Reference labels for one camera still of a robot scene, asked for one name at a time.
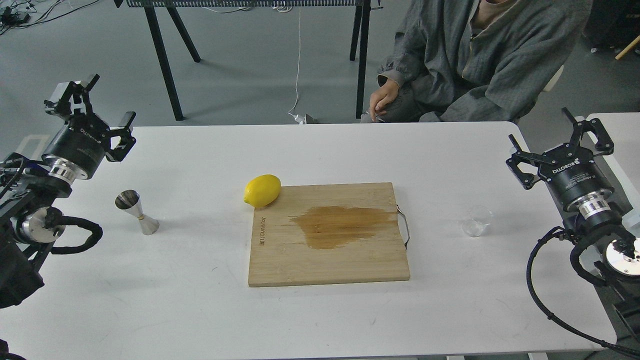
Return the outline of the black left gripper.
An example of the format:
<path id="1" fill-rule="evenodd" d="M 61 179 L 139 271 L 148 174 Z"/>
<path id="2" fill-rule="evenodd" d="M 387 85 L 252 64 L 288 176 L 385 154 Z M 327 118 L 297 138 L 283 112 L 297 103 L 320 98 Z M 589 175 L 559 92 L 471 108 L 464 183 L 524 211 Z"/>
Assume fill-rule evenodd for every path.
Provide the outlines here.
<path id="1" fill-rule="evenodd" d="M 113 129 L 95 115 L 89 92 L 99 79 L 100 75 L 90 74 L 85 80 L 60 82 L 50 99 L 43 101 L 46 114 L 59 117 L 66 125 L 48 144 L 41 159 L 49 166 L 60 159 L 74 164 L 81 180 L 93 178 L 105 157 L 108 162 L 122 162 L 137 143 L 131 128 L 135 111 L 126 112 L 119 127 Z M 112 138 L 119 138 L 114 148 Z"/>

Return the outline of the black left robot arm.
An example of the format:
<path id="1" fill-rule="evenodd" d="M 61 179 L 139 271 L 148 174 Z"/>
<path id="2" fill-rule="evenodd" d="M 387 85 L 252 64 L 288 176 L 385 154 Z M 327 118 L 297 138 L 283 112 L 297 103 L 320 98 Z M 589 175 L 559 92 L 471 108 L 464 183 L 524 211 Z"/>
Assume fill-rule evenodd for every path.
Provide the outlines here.
<path id="1" fill-rule="evenodd" d="M 102 227 L 54 207 L 76 180 L 89 180 L 103 160 L 121 162 L 136 144 L 135 112 L 111 128 L 93 110 L 90 91 L 99 80 L 61 82 L 45 111 L 64 121 L 41 158 L 13 152 L 1 162 L 0 305 L 20 305 L 44 286 L 39 273 L 48 255 L 75 255 L 93 248 Z"/>

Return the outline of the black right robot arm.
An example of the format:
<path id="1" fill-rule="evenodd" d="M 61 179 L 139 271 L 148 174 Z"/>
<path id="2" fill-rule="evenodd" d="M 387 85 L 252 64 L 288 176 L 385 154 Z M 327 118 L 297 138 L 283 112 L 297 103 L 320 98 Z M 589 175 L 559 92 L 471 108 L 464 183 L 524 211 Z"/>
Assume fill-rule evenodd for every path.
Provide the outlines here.
<path id="1" fill-rule="evenodd" d="M 614 142 L 598 118 L 577 120 L 567 108 L 563 114 L 573 126 L 567 142 L 543 153 L 521 148 L 513 135 L 513 153 L 506 166 L 528 190 L 543 182 L 553 200 L 568 217 L 537 240 L 526 262 L 526 286 L 535 305 L 549 321 L 599 346 L 637 360 L 639 351 L 577 330 L 542 303 L 532 281 L 534 260 L 551 239 L 572 244 L 569 262 L 574 272 L 599 289 L 618 296 L 613 308 L 634 340 L 639 339 L 639 237 L 625 228 L 621 209 L 609 198 L 614 186 L 602 173 L 596 157 L 612 155 Z"/>

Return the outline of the person's right hand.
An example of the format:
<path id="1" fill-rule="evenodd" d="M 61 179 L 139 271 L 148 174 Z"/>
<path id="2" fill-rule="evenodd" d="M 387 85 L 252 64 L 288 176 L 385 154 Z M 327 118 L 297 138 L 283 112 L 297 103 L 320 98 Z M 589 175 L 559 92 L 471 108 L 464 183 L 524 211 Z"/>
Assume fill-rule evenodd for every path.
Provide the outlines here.
<path id="1" fill-rule="evenodd" d="M 389 112 L 389 105 L 398 97 L 400 86 L 392 79 L 374 91 L 369 98 L 368 114 L 373 123 L 378 122 L 381 116 L 386 116 Z"/>

